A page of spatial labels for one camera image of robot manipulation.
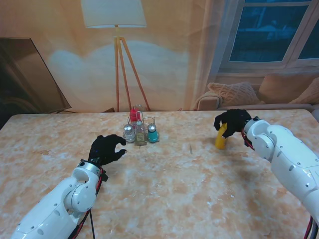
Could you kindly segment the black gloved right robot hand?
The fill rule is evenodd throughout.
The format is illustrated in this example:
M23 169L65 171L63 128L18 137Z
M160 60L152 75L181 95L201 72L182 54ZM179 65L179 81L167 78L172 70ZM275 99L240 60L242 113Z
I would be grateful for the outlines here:
M246 110L230 109L215 118L214 127L217 131L219 131L220 124L226 123L227 129L222 136L224 138L228 138L236 132L241 132L246 123L251 119L252 117Z

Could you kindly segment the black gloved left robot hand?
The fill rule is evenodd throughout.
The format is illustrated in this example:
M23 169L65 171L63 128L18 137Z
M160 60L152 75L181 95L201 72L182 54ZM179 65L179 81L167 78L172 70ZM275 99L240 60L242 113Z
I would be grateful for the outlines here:
M119 160L127 151L121 149L116 152L115 148L118 144L125 146L126 140L116 134L99 135L91 145L88 160L100 166Z

